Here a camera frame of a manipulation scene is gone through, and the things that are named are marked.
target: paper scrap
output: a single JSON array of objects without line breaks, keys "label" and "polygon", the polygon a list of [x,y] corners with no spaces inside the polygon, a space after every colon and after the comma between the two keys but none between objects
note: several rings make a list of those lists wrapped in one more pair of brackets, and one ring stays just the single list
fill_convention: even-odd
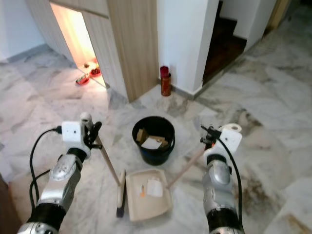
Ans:
[{"label": "paper scrap", "polygon": [[161,147],[165,147],[166,145],[168,145],[166,138],[162,136],[149,136],[149,137],[157,140],[158,142],[161,142]]},{"label": "paper scrap", "polygon": [[145,197],[144,185],[141,187],[140,197]]},{"label": "paper scrap", "polygon": [[156,150],[161,146],[161,144],[161,142],[158,142],[157,140],[148,137],[147,140],[141,145],[141,147],[145,149]]},{"label": "paper scrap", "polygon": [[149,179],[147,181],[147,195],[155,196],[155,197],[162,197],[163,195],[163,188],[162,184],[159,180],[156,179]]}]

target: wooden stair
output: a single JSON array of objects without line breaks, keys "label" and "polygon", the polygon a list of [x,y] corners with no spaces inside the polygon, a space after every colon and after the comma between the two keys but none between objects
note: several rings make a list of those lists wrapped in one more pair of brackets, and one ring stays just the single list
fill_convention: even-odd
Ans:
[{"label": "wooden stair", "polygon": [[234,61],[244,52],[247,40],[233,36],[237,21],[220,18],[223,2],[220,1],[214,22],[209,53],[203,76],[203,84]]}]

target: red bottle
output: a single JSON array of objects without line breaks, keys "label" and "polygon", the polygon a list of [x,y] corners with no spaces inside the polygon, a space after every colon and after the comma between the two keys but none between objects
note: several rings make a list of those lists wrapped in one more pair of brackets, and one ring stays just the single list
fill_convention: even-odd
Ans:
[{"label": "red bottle", "polygon": [[170,96],[171,94],[171,74],[167,66],[160,68],[161,95]]}]

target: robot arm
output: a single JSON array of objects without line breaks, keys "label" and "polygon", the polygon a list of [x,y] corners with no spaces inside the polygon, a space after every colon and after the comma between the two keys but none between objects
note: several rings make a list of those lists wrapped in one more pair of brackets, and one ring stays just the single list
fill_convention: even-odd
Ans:
[{"label": "robot arm", "polygon": [[19,234],[58,234],[74,199],[82,164],[90,157],[92,148],[101,147],[93,145],[100,127],[100,122],[93,125],[90,115],[84,115],[80,122],[63,122],[62,137],[67,153],[51,169],[49,182]]},{"label": "robot arm", "polygon": [[210,127],[202,142],[206,143],[204,159],[207,172],[203,177],[204,210],[208,220],[210,234],[242,234],[242,225],[238,219],[235,199],[232,194],[232,168],[227,164],[227,151],[215,136],[222,140],[231,154],[234,154],[242,135],[233,129],[220,131]]}]

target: wooden broom handle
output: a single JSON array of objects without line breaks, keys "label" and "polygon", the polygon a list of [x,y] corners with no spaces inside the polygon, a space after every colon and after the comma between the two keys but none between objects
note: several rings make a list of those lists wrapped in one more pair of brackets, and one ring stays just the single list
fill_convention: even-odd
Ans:
[{"label": "wooden broom handle", "polygon": [[172,180],[167,186],[166,188],[169,189],[198,159],[199,157],[201,157],[205,152],[205,148],[201,149],[200,151],[198,151],[197,154],[195,154],[191,160],[186,164],[186,166],[183,168],[183,170],[177,175],[177,177]]},{"label": "wooden broom handle", "polygon": [[102,149],[100,149],[100,151],[101,151],[101,153],[102,153],[102,156],[103,156],[103,158],[105,159],[106,164],[108,165],[108,168],[109,168],[109,170],[111,171],[111,173],[112,173],[112,175],[113,175],[113,177],[114,177],[114,179],[115,179],[117,185],[120,187],[120,181],[119,181],[119,179],[118,179],[118,176],[117,176],[117,174],[116,174],[116,172],[115,172],[115,170],[114,170],[114,168],[113,168],[113,165],[112,165],[111,161],[109,160],[109,157],[108,157],[108,154],[107,154],[107,152],[106,152],[106,150],[105,150],[105,148],[104,148],[104,145],[102,144],[102,141],[101,141],[101,139],[100,139],[98,136],[97,136],[97,138],[96,138],[96,143],[97,143],[98,145],[102,145]]}]

